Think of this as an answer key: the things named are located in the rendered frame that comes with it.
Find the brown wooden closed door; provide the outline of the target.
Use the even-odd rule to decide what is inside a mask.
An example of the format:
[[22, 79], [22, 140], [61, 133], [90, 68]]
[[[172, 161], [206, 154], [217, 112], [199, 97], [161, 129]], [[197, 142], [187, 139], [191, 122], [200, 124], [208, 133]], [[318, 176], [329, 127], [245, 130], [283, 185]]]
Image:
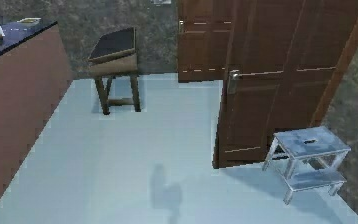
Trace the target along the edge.
[[232, 27], [234, 0], [178, 0], [178, 81], [221, 80]]

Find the brown wooden side table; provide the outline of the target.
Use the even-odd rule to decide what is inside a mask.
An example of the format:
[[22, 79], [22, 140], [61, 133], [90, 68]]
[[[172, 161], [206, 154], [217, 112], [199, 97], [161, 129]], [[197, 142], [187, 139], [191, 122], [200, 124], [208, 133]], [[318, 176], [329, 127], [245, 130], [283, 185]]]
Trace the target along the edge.
[[[136, 112], [141, 111], [137, 59], [135, 27], [101, 36], [92, 50], [88, 58], [89, 74], [95, 81], [104, 115], [110, 114], [111, 106], [133, 105]], [[130, 78], [132, 97], [111, 99], [112, 81], [122, 75]]]

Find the brown wooden open door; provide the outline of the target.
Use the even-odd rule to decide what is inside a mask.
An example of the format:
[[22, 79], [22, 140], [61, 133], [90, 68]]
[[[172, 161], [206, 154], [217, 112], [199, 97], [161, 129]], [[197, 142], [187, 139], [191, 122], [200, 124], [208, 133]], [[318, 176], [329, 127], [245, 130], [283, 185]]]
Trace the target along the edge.
[[358, 0], [234, 0], [232, 18], [216, 169], [262, 162], [274, 133], [320, 125], [358, 49]]

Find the grey metal step stool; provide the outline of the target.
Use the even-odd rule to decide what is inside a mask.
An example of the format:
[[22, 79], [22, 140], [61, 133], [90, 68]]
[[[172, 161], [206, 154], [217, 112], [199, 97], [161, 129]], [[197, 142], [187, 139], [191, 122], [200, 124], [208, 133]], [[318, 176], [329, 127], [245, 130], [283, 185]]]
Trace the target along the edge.
[[[288, 157], [284, 171], [276, 167], [288, 188], [283, 199], [286, 205], [295, 192], [326, 186], [330, 187], [329, 195], [335, 196], [346, 182], [338, 168], [350, 151], [351, 148], [325, 126], [277, 132], [273, 134], [262, 170], [266, 171], [273, 160]], [[300, 162], [307, 164], [311, 160], [317, 161], [322, 169], [295, 173]]]

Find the brown cabinet with dark top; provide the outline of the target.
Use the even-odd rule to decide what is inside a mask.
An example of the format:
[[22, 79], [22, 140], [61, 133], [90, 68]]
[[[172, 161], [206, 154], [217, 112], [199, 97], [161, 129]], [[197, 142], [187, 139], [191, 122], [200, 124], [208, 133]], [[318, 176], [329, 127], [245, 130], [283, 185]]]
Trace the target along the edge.
[[0, 199], [73, 81], [56, 21], [10, 22], [0, 44]]

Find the pale flat book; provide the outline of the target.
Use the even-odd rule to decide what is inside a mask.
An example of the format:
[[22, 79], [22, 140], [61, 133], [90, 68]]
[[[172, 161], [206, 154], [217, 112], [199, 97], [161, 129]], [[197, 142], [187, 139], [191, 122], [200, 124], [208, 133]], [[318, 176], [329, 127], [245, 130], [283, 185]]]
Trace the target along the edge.
[[42, 18], [23, 18], [21, 20], [18, 20], [17, 23], [26, 25], [26, 26], [34, 26], [39, 24], [39, 22], [42, 20]]

